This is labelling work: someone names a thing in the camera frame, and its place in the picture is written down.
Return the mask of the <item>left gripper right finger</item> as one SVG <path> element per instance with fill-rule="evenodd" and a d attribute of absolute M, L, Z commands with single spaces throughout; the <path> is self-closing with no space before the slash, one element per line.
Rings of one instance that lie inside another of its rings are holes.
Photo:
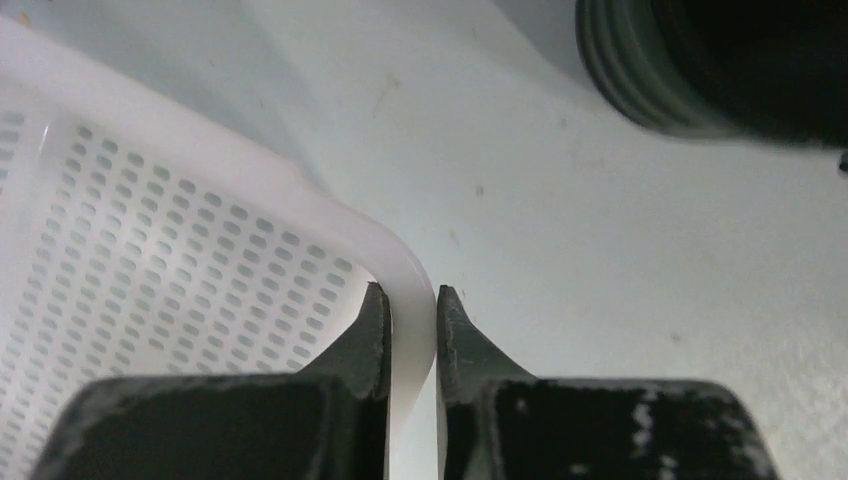
<path fill-rule="evenodd" d="M 437 299 L 446 479 L 774 479 L 745 406 L 725 387 L 663 379 L 541 378 Z"/>

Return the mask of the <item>white perforated plastic basket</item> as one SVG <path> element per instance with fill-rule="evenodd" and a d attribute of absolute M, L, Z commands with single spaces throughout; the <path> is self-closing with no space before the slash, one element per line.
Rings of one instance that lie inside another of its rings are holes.
<path fill-rule="evenodd" d="M 83 384 L 298 370 L 373 282 L 392 313 L 396 448 L 435 354 L 411 250 L 292 162 L 2 19 L 3 478 L 30 473 Z"/>

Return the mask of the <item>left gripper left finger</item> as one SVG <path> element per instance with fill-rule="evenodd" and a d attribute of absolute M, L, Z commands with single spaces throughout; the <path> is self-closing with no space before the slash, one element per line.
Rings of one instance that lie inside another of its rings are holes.
<path fill-rule="evenodd" d="M 118 377 L 62 411 L 34 479 L 381 479 L 392 315 L 376 283 L 295 373 Z"/>

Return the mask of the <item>black ribbed hard-shell suitcase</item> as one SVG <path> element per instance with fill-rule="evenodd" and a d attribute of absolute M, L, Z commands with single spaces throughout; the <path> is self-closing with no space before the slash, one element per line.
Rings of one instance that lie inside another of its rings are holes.
<path fill-rule="evenodd" d="M 644 129 L 847 145 L 843 1 L 579 1 L 575 29 L 594 86 Z"/>

